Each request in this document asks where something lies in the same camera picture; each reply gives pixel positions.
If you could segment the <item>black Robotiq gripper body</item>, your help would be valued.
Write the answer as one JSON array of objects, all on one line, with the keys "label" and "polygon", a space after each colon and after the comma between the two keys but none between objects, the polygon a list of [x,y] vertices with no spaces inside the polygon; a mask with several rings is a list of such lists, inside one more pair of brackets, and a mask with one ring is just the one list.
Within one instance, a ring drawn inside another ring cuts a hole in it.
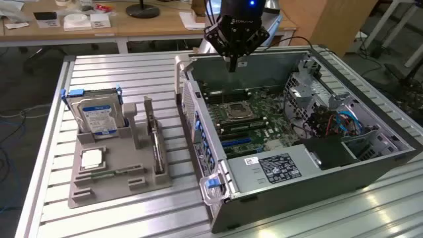
[{"label": "black Robotiq gripper body", "polygon": [[263,0],[224,0],[220,6],[217,22],[232,49],[232,34],[237,29],[256,29],[263,26],[261,15],[265,2]]}]

